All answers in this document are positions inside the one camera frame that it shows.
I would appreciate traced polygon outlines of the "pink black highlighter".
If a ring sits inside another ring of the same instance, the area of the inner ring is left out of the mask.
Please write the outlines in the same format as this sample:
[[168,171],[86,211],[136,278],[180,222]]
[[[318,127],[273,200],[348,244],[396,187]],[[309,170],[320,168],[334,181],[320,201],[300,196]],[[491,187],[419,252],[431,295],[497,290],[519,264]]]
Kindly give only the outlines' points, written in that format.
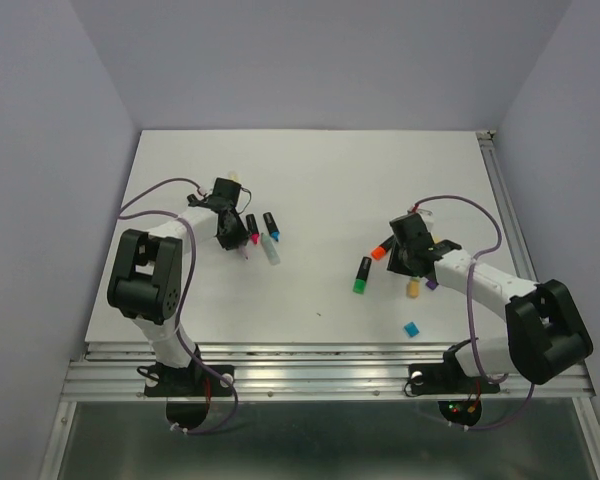
[[260,238],[260,231],[254,214],[247,214],[245,217],[249,238],[254,245],[257,245]]

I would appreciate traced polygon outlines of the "orange black highlighter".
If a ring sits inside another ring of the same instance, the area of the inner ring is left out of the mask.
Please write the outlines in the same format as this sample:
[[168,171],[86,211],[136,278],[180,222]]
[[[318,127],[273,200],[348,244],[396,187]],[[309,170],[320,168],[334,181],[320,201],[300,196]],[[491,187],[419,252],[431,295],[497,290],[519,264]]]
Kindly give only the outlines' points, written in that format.
[[392,250],[393,245],[394,237],[391,236],[373,249],[373,251],[371,252],[371,257],[376,261],[381,260]]

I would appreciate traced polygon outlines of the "gold highlighter cap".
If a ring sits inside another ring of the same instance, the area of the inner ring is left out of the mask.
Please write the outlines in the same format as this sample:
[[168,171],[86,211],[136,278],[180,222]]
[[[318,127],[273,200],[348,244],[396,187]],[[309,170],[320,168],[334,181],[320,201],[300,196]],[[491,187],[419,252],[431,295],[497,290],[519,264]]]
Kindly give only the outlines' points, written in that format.
[[406,296],[411,299],[416,299],[420,295],[420,281],[416,278],[411,278],[406,286]]

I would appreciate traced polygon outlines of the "blue black highlighter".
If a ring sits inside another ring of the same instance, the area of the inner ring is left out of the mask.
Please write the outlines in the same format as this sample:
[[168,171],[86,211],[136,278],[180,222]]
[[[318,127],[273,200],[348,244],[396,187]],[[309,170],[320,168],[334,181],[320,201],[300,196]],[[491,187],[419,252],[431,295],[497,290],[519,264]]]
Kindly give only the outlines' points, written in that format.
[[273,214],[271,212],[265,212],[263,214],[263,219],[270,237],[273,238],[276,242],[278,242],[280,239],[280,231],[273,217]]

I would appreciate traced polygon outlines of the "green black highlighter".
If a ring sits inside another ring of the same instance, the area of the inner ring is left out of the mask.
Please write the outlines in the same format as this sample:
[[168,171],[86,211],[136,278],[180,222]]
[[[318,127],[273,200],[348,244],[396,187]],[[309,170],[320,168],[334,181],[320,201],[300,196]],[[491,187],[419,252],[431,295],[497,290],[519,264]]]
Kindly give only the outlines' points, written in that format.
[[372,259],[370,257],[364,256],[361,259],[352,288],[354,293],[363,294],[365,292],[371,265]]

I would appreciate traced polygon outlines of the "blue highlighter cap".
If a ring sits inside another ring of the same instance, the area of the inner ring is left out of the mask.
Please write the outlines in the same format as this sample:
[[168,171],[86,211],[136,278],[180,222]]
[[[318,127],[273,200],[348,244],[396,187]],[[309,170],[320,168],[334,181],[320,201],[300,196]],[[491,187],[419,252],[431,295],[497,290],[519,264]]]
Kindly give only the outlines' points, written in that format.
[[414,322],[407,323],[403,327],[403,329],[409,338],[414,338],[414,337],[418,336],[420,333],[419,328],[416,326],[416,324]]

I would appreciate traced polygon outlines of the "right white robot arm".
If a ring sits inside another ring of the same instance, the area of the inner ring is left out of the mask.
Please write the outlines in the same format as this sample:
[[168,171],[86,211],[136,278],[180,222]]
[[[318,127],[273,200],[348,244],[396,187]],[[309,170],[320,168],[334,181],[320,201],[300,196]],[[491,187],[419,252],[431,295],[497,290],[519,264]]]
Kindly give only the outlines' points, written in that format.
[[462,293],[468,308],[480,304],[506,327],[505,336],[486,340],[471,331],[441,361],[417,367],[411,376],[418,388],[453,392],[477,379],[498,383],[511,374],[543,385],[593,353],[592,339],[563,283],[519,278],[479,261],[453,241],[437,242],[418,213],[391,220],[390,228],[390,271]]

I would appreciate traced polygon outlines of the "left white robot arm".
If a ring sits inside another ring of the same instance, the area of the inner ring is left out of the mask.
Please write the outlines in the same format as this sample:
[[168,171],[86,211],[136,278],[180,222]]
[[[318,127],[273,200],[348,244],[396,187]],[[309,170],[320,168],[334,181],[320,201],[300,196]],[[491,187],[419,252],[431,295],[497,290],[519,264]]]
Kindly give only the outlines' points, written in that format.
[[121,235],[107,287],[107,302],[141,330],[156,356],[155,368],[143,373],[154,382],[168,373],[179,393],[195,392],[202,382],[199,350],[181,315],[197,263],[197,247],[210,240],[225,251],[241,250],[249,232],[239,213],[248,190],[231,178],[218,177],[210,191],[188,180],[197,191],[180,213],[163,210],[126,211],[157,190],[149,188],[122,207],[119,218],[160,216],[165,222],[148,230],[127,229]]

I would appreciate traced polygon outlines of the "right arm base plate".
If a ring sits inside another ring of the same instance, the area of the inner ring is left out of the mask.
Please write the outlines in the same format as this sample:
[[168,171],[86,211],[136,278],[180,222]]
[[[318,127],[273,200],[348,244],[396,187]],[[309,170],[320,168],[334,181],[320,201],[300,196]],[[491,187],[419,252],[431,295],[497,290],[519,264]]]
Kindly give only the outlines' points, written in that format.
[[469,394],[497,394],[500,386],[490,384],[482,377],[468,377],[459,367],[445,363],[421,363],[408,367],[403,388],[408,397]]

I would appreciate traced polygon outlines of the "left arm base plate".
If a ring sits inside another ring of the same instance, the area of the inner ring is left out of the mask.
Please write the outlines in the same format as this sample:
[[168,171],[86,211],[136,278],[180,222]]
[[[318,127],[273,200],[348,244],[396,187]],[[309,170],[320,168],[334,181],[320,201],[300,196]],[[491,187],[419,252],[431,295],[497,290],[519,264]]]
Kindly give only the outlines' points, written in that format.
[[161,363],[139,366],[136,372],[144,379],[144,395],[149,398],[232,396],[230,387],[206,372],[195,362],[185,368],[173,368]]

